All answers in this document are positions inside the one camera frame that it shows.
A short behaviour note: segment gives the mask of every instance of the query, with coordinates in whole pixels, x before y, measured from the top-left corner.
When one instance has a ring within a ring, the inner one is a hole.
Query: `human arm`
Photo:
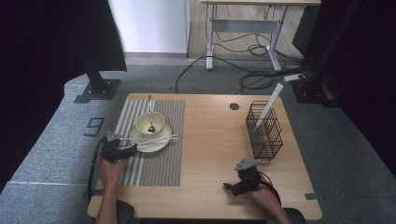
[[[118,163],[111,163],[98,156],[96,159],[96,167],[99,177],[102,180],[105,189],[102,203],[96,217],[97,224],[116,224],[117,223],[117,185],[122,177],[125,164],[128,160],[122,160]]]
[[[268,187],[260,184],[257,190],[249,191],[248,194],[256,204],[274,217],[276,224],[291,224],[285,210],[280,205],[275,194]]]

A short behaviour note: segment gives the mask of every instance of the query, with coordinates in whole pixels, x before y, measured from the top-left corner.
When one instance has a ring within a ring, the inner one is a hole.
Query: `white wall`
[[[187,53],[190,0],[108,0],[124,52]]]

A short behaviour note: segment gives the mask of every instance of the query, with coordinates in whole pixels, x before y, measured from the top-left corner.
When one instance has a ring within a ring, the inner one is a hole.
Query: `black wire basket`
[[[283,146],[280,125],[271,108],[262,123],[256,127],[267,101],[253,101],[247,114],[247,130],[254,159],[271,161]]]

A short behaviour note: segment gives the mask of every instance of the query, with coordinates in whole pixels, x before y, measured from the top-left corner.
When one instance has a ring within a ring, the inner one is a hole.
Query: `desk frame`
[[[279,39],[280,32],[290,5],[319,5],[320,1],[223,1],[223,0],[201,0],[201,3],[206,3],[211,7],[211,17],[209,19],[209,41],[206,52],[206,69],[213,69],[213,33],[214,32],[229,32],[229,33],[256,33],[256,34],[273,34],[271,45],[266,46],[271,63],[276,71],[280,71],[281,67],[277,59],[276,43]],[[221,20],[216,18],[217,5],[265,5],[265,6],[283,6],[282,13],[279,20]]]

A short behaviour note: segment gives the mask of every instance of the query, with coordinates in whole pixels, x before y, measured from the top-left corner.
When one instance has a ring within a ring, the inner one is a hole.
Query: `power strip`
[[[296,74],[296,75],[286,76],[286,77],[284,77],[284,80],[286,82],[289,82],[289,81],[299,80],[299,79],[304,79],[304,78],[305,78],[305,76],[303,74]]]

